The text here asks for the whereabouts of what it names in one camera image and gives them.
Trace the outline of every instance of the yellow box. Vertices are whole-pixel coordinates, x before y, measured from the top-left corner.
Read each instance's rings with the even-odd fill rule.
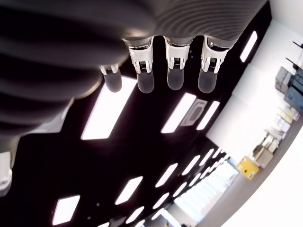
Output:
[[[251,180],[255,174],[259,171],[259,167],[255,164],[249,157],[244,156],[241,162],[236,166],[236,168]]]

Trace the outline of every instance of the metal bracket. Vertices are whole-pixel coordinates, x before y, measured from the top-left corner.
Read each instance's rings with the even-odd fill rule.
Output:
[[[130,40],[127,40],[127,42],[125,41],[132,59],[132,63],[138,74],[141,73],[142,69],[146,69],[147,73],[152,71],[152,42],[153,37],[148,40],[148,43],[140,46],[131,45],[132,41]]]
[[[107,71],[112,70],[112,72],[115,74],[118,72],[119,64],[114,65],[100,65],[99,67],[101,69],[101,72],[103,75],[107,75]]]
[[[231,49],[226,49],[223,51],[214,50],[213,47],[216,47],[214,43],[207,43],[208,37],[204,37],[203,48],[202,48],[202,55],[201,55],[201,68],[204,72],[209,70],[209,66],[215,64],[214,73],[218,73],[221,64],[224,61],[224,58],[227,52]]]
[[[166,59],[168,67],[174,69],[175,60],[180,58],[180,70],[184,69],[185,62],[188,59],[190,44],[174,44],[165,39]]]
[[[10,169],[10,152],[0,153],[0,191],[9,186],[12,174],[13,172]]]

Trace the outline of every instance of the ceiling light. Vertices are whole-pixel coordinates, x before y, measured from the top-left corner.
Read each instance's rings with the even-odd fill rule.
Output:
[[[202,159],[202,161],[200,162],[199,166],[203,166],[205,164],[205,162],[209,159],[209,157],[212,155],[214,149],[210,149],[208,151],[208,153],[204,156],[204,158]]]
[[[201,173],[198,173],[198,174],[194,177],[194,179],[193,179],[193,180],[191,181],[191,183],[189,184],[189,187],[194,185],[194,183],[199,179],[200,175],[201,175]]]
[[[257,36],[257,33],[255,31],[252,32],[251,36],[250,36],[250,39],[248,40],[241,56],[240,56],[240,59],[242,62],[245,62],[250,51],[252,50],[252,47],[254,46],[256,40],[257,40],[258,36]]]
[[[210,166],[204,171],[204,173],[202,173],[202,175],[200,176],[200,179],[205,177],[205,175],[208,173],[209,170],[210,170]]]
[[[215,162],[212,167],[209,169],[209,172],[213,171],[213,169],[216,167],[216,165],[218,164],[218,162]]]
[[[216,158],[221,150],[222,148],[218,148],[217,151],[214,153],[213,158]]]
[[[197,155],[193,158],[193,160],[191,160],[191,162],[188,164],[188,166],[186,167],[186,169],[183,171],[182,176],[186,175],[189,173],[189,171],[192,169],[192,167],[194,167],[194,165],[196,164],[196,162],[199,160],[200,155]]]
[[[128,220],[126,220],[126,224],[133,222],[138,216],[139,214],[141,214],[141,212],[143,211],[144,207],[140,207],[138,209],[136,209],[131,216],[128,218]]]
[[[207,125],[207,123],[209,122],[209,120],[212,118],[214,112],[218,108],[219,104],[220,104],[220,102],[213,101],[212,105],[210,106],[210,108],[206,112],[206,114],[203,117],[202,121],[199,123],[199,125],[197,127],[197,130],[202,130],[202,129],[205,128],[205,126]]]
[[[160,210],[158,210],[157,213],[155,213],[155,215],[152,216],[151,219],[155,220],[162,213],[162,211],[164,211],[164,208],[161,208]]]
[[[156,204],[152,207],[153,209],[157,209],[169,196],[169,192],[162,195],[161,198],[156,202]]]
[[[138,224],[135,225],[134,227],[141,227],[144,222],[145,222],[145,220],[143,219],[142,221],[139,221]]]
[[[186,185],[187,185],[187,182],[184,182],[184,183],[176,190],[176,192],[172,195],[172,197],[176,197],[177,195],[179,195],[180,192],[185,188]]]
[[[108,226],[109,226],[109,222],[104,223],[104,224],[102,224],[102,225],[100,225],[100,226],[98,226],[98,227],[108,227]]]
[[[178,163],[175,163],[173,165],[171,165],[170,167],[168,167],[168,169],[165,171],[165,173],[163,174],[163,176],[161,177],[161,179],[158,181],[158,183],[156,184],[156,188],[160,187],[161,185],[164,185],[165,182],[167,181],[167,179],[169,178],[169,176],[172,174],[172,172],[174,172],[174,170],[177,168]]]
[[[161,215],[173,226],[173,227],[181,227],[180,223],[167,212],[167,210],[164,210]]]
[[[172,115],[169,117],[168,121],[164,125],[161,133],[172,133],[176,130],[183,117],[190,109],[192,103],[196,99],[195,95],[191,95],[189,93],[185,93],[175,108]]]
[[[72,196],[65,199],[59,199],[57,202],[55,214],[53,216],[53,226],[68,222],[78,205],[80,196]]]
[[[136,83],[136,79],[122,77],[122,88],[116,93],[111,92],[106,84],[103,85],[84,128],[82,140],[109,137]]]
[[[220,160],[219,160],[219,164],[222,164],[224,162],[224,158],[222,157],[222,158],[220,158]]]
[[[138,185],[140,184],[141,180],[143,179],[142,176],[129,180],[126,184],[125,188],[119,195],[115,205],[128,201],[128,199],[132,196],[133,192],[136,190]]]

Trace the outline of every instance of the floor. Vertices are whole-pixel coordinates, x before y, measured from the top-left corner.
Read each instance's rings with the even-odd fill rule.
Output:
[[[196,225],[196,227],[220,227],[223,225],[252,196],[252,194],[270,175],[272,170],[287,152],[302,126],[303,117],[291,125],[286,137],[280,143],[273,159],[265,169],[258,172],[253,180],[249,181],[242,174],[238,174],[234,179],[234,182],[227,188],[219,201],[213,206],[203,220]]]

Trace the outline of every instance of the ceiling vent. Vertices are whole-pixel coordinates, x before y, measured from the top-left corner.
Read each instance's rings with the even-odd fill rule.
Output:
[[[189,111],[183,118],[181,122],[181,126],[191,126],[194,125],[196,120],[201,116],[204,111],[204,108],[207,104],[207,101],[202,99],[196,99],[194,103],[191,105]]]

